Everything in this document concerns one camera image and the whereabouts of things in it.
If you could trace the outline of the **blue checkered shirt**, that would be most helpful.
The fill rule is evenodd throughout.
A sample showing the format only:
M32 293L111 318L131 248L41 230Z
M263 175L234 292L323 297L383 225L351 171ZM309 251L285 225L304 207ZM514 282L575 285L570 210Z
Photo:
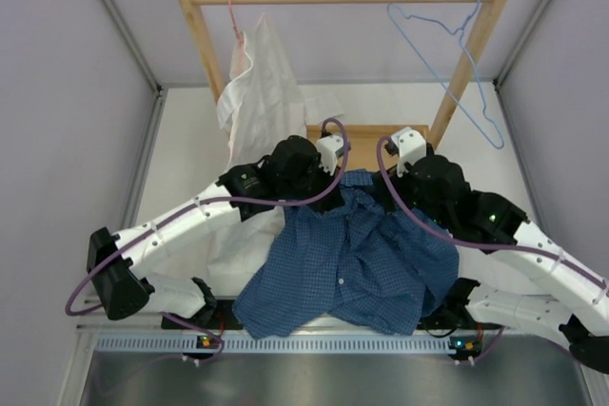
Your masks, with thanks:
M232 311L253 338L286 337L322 315L410 335L440 307L459 273L457 248L402 211L385 212L372 175L344 174L344 205L285 209L285 226Z

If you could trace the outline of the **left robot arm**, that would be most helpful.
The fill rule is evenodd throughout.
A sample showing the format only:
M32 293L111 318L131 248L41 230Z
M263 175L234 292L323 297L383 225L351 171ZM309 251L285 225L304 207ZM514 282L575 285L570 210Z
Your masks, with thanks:
M165 329L208 327L217 309L199 278L156 273L162 262L204 236L241 224L277 206L304 204L323 213L343 205L338 163L349 143L325 133L316 142L292 135L257 162L238 164L186 203L139 226L89 239L87 271L108 319L163 314Z

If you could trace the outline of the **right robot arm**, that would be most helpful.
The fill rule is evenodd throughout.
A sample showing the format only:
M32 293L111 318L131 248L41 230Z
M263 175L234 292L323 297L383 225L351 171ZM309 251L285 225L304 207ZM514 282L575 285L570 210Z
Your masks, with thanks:
M402 210L427 233L481 251L534 282L540 296L459 278L434 317L455 327L500 325L549 340L576 361L608 371L608 282L546 236L503 196L474 190L462 168L429 153L404 171L373 175L382 205Z

